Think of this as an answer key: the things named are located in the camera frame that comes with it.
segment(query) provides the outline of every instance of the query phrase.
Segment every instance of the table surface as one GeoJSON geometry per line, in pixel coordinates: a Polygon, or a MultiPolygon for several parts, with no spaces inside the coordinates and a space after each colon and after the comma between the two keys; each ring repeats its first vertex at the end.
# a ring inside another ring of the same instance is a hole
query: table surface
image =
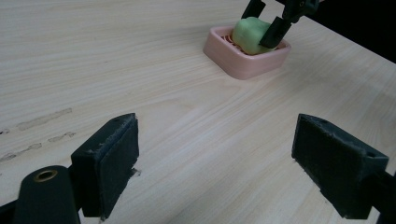
{"type": "MultiPolygon", "coordinates": [[[[247,1],[0,4],[0,204],[108,120],[139,119],[141,156],[106,223],[375,223],[341,218],[291,158],[299,113],[336,124],[396,170],[396,65],[301,18],[281,68],[241,81],[202,52],[247,1]]],[[[283,6],[267,1],[264,21],[283,6]]],[[[82,223],[98,223],[98,218],[82,223]]]]}

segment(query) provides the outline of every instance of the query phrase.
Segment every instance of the green soap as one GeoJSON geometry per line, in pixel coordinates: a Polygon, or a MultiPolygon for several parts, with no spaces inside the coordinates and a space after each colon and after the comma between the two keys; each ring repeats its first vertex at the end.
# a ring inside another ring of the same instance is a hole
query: green soap
{"type": "Polygon", "coordinates": [[[260,45],[260,40],[267,32],[271,23],[261,21],[255,17],[240,20],[233,28],[233,42],[251,55],[265,53],[268,49],[260,45]]]}

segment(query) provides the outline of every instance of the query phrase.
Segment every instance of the pink container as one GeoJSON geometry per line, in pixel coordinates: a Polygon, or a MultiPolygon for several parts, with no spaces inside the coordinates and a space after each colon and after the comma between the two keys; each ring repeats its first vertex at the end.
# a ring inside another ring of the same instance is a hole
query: pink container
{"type": "Polygon", "coordinates": [[[210,29],[204,53],[224,72],[237,79],[249,79],[274,70],[285,62],[291,46],[282,40],[274,51],[247,55],[231,40],[233,26],[220,26],[210,29]]]}

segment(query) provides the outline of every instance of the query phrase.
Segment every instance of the wooden table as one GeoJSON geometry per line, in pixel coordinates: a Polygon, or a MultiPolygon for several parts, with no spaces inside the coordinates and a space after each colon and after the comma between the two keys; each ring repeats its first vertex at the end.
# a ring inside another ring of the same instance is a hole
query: wooden table
{"type": "MultiPolygon", "coordinates": [[[[135,112],[141,156],[106,223],[375,223],[341,218],[291,158],[299,113],[338,125],[396,170],[396,65],[307,19],[290,56],[241,81],[202,52],[247,1],[0,3],[0,204],[36,169],[135,112]]],[[[283,6],[267,1],[261,19],[283,6]]],[[[84,218],[83,223],[98,223],[84,218]]]]}

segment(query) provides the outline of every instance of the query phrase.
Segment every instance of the green block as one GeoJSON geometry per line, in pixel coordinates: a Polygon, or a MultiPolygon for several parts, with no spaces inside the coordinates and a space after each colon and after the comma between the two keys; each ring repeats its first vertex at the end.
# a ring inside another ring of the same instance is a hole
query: green block
{"type": "Polygon", "coordinates": [[[267,32],[271,23],[255,17],[240,20],[233,28],[233,42],[250,55],[272,51],[260,45],[260,40],[267,32]]]}

